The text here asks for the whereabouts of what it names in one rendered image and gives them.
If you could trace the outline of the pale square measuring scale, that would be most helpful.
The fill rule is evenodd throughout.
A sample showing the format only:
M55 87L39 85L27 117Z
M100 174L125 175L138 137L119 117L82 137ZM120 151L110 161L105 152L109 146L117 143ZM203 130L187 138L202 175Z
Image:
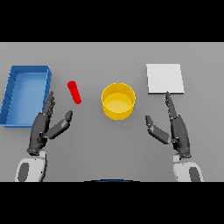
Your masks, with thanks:
M184 83L180 64L147 64L149 94L183 94Z

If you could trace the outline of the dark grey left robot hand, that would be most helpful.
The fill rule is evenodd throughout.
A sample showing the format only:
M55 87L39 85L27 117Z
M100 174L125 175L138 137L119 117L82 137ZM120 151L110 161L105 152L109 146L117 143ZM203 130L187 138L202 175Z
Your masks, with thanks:
M53 140L70 127L73 111L69 110L64 118L50 127L50 121L53 115L55 100L53 91L47 96L44 107L39 112L31 127L30 142L27 152L31 156L38 156L39 152L46 146L47 140Z

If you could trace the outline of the red beaker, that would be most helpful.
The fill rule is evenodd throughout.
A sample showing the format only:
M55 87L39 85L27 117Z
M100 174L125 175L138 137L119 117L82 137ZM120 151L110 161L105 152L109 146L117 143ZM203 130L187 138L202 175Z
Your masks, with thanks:
M79 89L77 87L77 84L74 80L70 80L68 83L67 83L67 87L70 91L70 94L73 98L73 101L76 103L76 104L81 104L81 96L80 96L80 93L79 93Z

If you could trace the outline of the yellow bowl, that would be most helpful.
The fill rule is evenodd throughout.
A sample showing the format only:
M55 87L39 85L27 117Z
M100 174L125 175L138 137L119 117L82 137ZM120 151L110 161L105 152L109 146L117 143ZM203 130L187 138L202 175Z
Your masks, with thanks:
M132 87L114 82L101 93L101 107L106 117L114 121L127 119L135 107L136 94Z

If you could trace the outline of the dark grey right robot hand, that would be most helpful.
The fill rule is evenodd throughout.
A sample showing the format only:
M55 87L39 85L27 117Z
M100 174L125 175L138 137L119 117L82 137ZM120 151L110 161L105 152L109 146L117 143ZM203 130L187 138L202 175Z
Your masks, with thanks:
M145 117L148 133L162 144L171 144L180 158L191 158L190 140L187 128L181 115L178 115L169 92L165 93L165 104L168 108L168 116L171 124L171 133L155 125L149 115Z

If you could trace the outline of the blue tray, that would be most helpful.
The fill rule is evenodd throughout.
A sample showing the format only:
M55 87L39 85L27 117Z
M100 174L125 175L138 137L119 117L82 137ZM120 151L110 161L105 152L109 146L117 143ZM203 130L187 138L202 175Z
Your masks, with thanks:
M0 108L0 126L30 128L49 95L49 66L11 66Z

